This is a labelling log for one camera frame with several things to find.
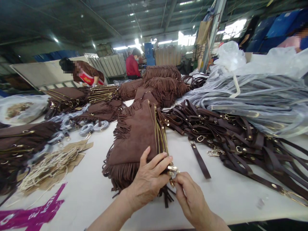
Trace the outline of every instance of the finger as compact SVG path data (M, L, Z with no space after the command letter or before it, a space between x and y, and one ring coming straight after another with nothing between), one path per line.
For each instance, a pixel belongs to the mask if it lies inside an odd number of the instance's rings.
M167 174L162 174L159 175L159 177L157 177L157 184L159 186L159 188L164 187L170 180L170 176Z
M150 153L151 151L151 147L147 147L147 149L143 152L141 158L140 158L140 167L143 167L145 165L147 165L147 157L148 157L148 154Z
M188 199L192 198L194 196L194 194L196 192L195 187L194 187L193 183L186 176L184 176L183 174L180 175L178 173L176 175L176 177L173 179L173 181L175 183L180 184L183 187L185 194L186 194L186 197Z
M148 167L150 170L156 167L156 165L164 158L166 158L167 153L163 152L161 154L156 155L149 163Z
M187 198L184 194L184 190L183 190L182 186L179 183L176 183L176 182L174 183L174 186L176 188L175 197L179 201L179 204L180 204L183 212L190 211L190 208L189 208L188 203L187 203Z
M156 165L156 167L153 169L154 173L158 176L160 175L167 167L168 165L172 162L173 157L168 156L165 159L163 159L161 162Z

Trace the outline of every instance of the plastic bag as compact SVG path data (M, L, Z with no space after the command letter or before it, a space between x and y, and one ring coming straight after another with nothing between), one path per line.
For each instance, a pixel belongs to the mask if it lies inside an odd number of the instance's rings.
M45 111L48 95L14 95L0 99L0 122L24 125L35 120Z
M252 55L249 63L234 70L236 75L271 74L300 79L308 72L308 48L296 53L294 47L272 48L267 55Z
M123 83L130 82L131 80L114 80L113 83L115 86L120 87Z
M234 71L246 64L245 53L239 50L235 41L224 43L218 49L218 59L214 64L224 66L229 72Z

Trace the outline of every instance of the hair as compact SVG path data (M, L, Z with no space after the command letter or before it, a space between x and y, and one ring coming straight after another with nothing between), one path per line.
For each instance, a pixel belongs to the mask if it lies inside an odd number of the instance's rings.
M59 65L61 66L61 69L65 73L73 73L75 70L75 64L73 61L71 61L69 58L63 58L59 61Z
M133 53L132 54L133 54L133 56L135 56L135 55L137 55L138 57L141 56L141 52L137 48L133 49Z

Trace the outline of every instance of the pile of straps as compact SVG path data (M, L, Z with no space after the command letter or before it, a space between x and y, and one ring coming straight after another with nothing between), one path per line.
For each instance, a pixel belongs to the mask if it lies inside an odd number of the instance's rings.
M188 100L160 113L165 126L188 135L206 179L210 178L210 173L194 142L210 147L212 151L208 155L219 157L227 168L308 206L308 177L295 164L296 160L308 170L308 160L291 153L283 143L306 155L307 150L285 139L264 135L242 116L218 114L196 107ZM294 192L254 174L249 164L259 166Z

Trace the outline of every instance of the plastic wrap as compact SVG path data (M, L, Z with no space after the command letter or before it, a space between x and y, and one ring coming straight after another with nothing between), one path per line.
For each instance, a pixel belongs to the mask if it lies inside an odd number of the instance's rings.
M0 122L15 126L30 123L45 111L48 98L48 95L14 95L0 99Z
M233 76L223 80L214 76L178 101L188 99L208 110L245 116L271 136L290 138L308 132L308 88L303 80L252 74L238 76L237 82L241 93L236 98L230 97L236 92Z

